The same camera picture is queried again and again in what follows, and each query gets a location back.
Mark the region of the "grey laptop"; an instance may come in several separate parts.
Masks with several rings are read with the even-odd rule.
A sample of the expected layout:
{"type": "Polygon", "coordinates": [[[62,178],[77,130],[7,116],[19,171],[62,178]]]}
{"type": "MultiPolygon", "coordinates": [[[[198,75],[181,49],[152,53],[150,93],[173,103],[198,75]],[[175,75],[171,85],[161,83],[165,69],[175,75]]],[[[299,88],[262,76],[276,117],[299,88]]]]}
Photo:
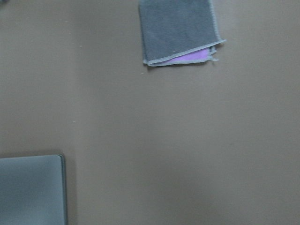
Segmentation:
{"type": "Polygon", "coordinates": [[[66,225],[65,160],[62,155],[0,160],[2,225],[66,225]]]}

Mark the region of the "folded grey cloth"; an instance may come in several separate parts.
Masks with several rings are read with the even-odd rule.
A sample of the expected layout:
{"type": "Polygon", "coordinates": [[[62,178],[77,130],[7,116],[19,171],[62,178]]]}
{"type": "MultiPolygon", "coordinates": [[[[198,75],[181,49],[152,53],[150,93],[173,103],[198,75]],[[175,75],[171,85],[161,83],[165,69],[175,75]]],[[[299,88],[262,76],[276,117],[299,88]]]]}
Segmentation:
{"type": "Polygon", "coordinates": [[[141,0],[142,61],[149,67],[214,61],[223,43],[212,1],[141,0]]]}

